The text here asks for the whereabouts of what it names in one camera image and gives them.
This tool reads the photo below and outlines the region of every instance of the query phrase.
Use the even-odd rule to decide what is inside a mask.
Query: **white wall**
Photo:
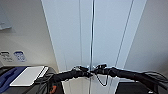
[[[125,69],[168,77],[168,1],[147,0]]]
[[[0,0],[12,29],[0,31],[0,51],[9,51],[14,62],[6,66],[47,65],[57,69],[40,0]],[[13,53],[23,51],[27,61],[18,62]]]

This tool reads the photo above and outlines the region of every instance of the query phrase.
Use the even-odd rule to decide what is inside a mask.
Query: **blue object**
[[[20,74],[26,67],[15,67],[0,77],[0,93],[9,88],[10,83]]]

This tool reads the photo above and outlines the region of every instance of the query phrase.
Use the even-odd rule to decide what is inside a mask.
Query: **white door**
[[[146,0],[95,0],[92,65],[123,68]],[[90,65],[92,0],[42,0],[59,71]],[[100,76],[105,82],[106,76]],[[63,82],[65,94],[114,94],[119,79]]]

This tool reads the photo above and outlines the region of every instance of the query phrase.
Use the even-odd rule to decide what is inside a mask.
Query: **white panel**
[[[54,0],[43,2],[47,24],[60,71],[81,65],[81,32],[79,0]],[[82,79],[63,83],[66,94],[82,94]]]
[[[132,0],[95,0],[93,41],[93,65],[106,63],[115,66]],[[106,76],[99,76],[105,83]],[[91,84],[92,94],[108,94],[108,85],[103,87],[95,77]]]
[[[130,17],[128,20],[124,39],[121,46],[121,51],[116,64],[117,68],[120,69],[124,68],[146,1],[147,0],[134,0],[133,2]],[[109,94],[115,94],[117,87],[114,86],[117,86],[118,82],[119,82],[118,78],[115,78],[115,80],[112,81]]]
[[[90,65],[92,0],[80,0],[82,66]],[[89,93],[90,79],[83,78],[83,92]]]
[[[61,37],[61,31],[59,28],[59,20],[58,20],[58,13],[56,8],[55,0],[42,0],[42,5],[46,17],[46,22],[48,25],[57,65],[59,72],[63,72],[67,70],[66,67],[66,60],[65,60],[65,53],[62,49],[63,42]],[[70,83],[69,82],[63,82],[63,88],[65,94],[71,94],[70,90]]]

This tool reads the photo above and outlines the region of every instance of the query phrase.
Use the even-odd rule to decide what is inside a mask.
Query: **cable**
[[[99,80],[99,82],[100,82],[100,84],[101,84],[102,86],[107,86],[108,75],[107,75],[107,78],[106,78],[106,84],[103,84],[103,83],[101,82],[101,80],[99,79],[98,75],[96,75],[96,77],[97,77],[97,79]]]
[[[111,71],[111,69],[110,69],[110,70],[108,71],[108,73],[107,73],[106,83],[105,83],[105,84],[103,84],[102,81],[99,79],[98,75],[96,75],[97,79],[99,80],[99,82],[100,82],[100,84],[101,84],[102,86],[107,86],[108,76],[109,76],[110,71]]]

